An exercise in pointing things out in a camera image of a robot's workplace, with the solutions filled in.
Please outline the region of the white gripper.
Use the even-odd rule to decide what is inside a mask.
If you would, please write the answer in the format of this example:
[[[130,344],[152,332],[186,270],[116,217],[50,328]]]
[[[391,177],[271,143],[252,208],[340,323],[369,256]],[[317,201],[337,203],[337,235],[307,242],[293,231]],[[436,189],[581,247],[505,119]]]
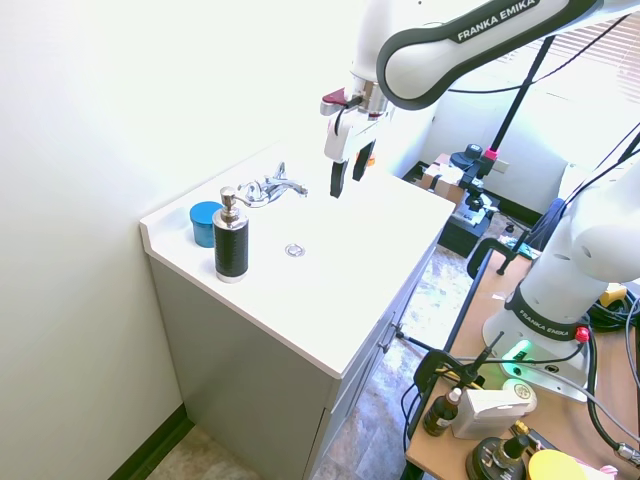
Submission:
[[[345,109],[338,108],[337,105],[324,105],[323,115],[330,118],[324,154],[334,162],[330,195],[339,198],[344,186],[346,161],[358,152],[352,179],[360,181],[369,165],[375,140],[391,119],[391,111],[374,114],[360,107]]]

